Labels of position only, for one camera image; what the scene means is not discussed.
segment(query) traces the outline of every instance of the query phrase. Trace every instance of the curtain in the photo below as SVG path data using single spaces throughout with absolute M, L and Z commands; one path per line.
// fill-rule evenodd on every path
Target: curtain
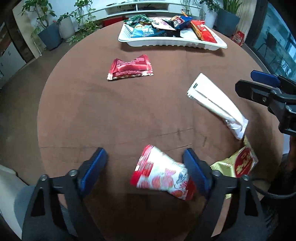
M 244 33 L 244 40 L 246 40 L 253 21 L 257 0 L 241 0 L 241 2 L 242 4 L 236 13 L 240 17 L 240 21 L 235 32 L 241 31 Z

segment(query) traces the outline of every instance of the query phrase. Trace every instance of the tray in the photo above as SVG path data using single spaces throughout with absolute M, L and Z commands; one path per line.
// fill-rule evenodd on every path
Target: tray
M 133 32 L 133 28 L 128 26 L 127 24 L 123 24 L 120 34 L 118 36 L 119 42 L 125 42 L 132 47 L 141 47 L 141 46 L 149 46 L 149 45 L 177 45 L 177 46 L 188 46 L 194 48 L 203 48 L 209 50 L 217 50 L 219 48 L 227 48 L 227 44 L 211 29 L 207 26 L 206 28 L 211 32 L 217 43 L 211 43 L 207 41 L 199 40 L 194 31 L 190 28 L 184 29 L 181 31 L 182 38 L 176 37 L 142 37 L 142 38 L 131 38 L 131 34 Z

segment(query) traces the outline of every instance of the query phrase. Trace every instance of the brown tabletop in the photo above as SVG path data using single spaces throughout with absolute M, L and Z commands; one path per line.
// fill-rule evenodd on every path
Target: brown tabletop
M 239 98 L 240 80 L 251 80 L 256 62 L 217 33 L 227 49 L 130 47 L 117 40 L 121 23 L 100 29 L 75 45 L 56 65 L 38 111 L 42 161 L 51 177 L 65 175 L 97 147 L 108 164 L 85 203 L 107 240 L 183 240 L 205 200 L 177 199 L 166 192 L 139 190 L 129 180 L 142 149 L 152 144 L 181 162 L 192 147 L 207 163 L 239 149 L 220 118 L 186 96 L 199 73 L 209 77 L 249 119 L 246 130 L 259 164 L 254 172 L 272 179 L 282 155 L 283 135 L 266 107 Z M 148 55 L 153 76 L 107 81 L 112 61 Z

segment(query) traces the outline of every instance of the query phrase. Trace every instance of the hand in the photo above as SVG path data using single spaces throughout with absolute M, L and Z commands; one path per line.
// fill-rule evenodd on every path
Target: hand
M 296 168 L 296 137 L 290 136 L 290 151 L 288 154 L 288 170 Z

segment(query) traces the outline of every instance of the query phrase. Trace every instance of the blue gripper pad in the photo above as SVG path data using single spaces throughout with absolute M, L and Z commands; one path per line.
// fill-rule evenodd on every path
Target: blue gripper pad
M 192 148 L 186 149 L 182 158 L 198 192 L 207 198 L 213 184 L 212 169 L 197 157 Z
M 251 79 L 255 82 L 261 84 L 269 85 L 271 87 L 277 88 L 281 85 L 281 81 L 277 76 L 272 74 L 263 73 L 261 71 L 253 70 L 251 72 Z
M 89 195 L 107 162 L 107 152 L 99 147 L 78 169 L 78 188 L 82 198 Z

